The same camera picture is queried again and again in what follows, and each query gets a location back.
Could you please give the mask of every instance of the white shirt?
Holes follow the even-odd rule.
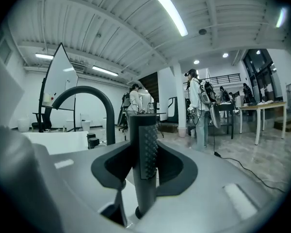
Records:
[[[139,109],[139,111],[141,111],[142,108],[141,108],[141,103],[140,103],[138,92],[131,91],[129,94],[129,99],[130,99],[130,106],[126,110],[137,112]]]
[[[208,106],[203,104],[200,101],[200,84],[196,78],[192,78],[190,81],[190,88],[189,88],[189,93],[190,93],[190,101],[191,104],[190,106],[193,108],[197,108],[202,111],[208,111]]]

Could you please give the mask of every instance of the railing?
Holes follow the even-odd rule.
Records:
[[[210,84],[222,84],[222,83],[233,83],[233,82],[240,82],[241,77],[240,73],[235,73],[235,74],[229,74],[229,75],[223,75],[223,76],[217,76],[217,77],[212,77],[212,78],[207,78],[203,79]],[[183,83],[183,89],[186,90],[187,83]]]

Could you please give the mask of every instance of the whiteboard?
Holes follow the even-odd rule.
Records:
[[[46,74],[42,106],[51,107],[64,91],[77,86],[78,75],[69,61],[62,43],[57,48]],[[75,95],[67,98],[59,109],[74,110]]]

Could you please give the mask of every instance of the plug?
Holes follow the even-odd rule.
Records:
[[[218,152],[214,152],[214,155],[221,158],[221,155]]]

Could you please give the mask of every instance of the chair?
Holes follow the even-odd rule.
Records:
[[[45,112],[41,114],[43,122],[42,123],[42,129],[45,130],[50,130],[52,127],[52,123],[50,121],[50,113],[52,111],[52,108],[45,108]],[[35,117],[37,118],[37,122],[33,122],[32,128],[33,129],[39,129],[39,117],[38,117],[38,113],[33,113],[35,114]]]

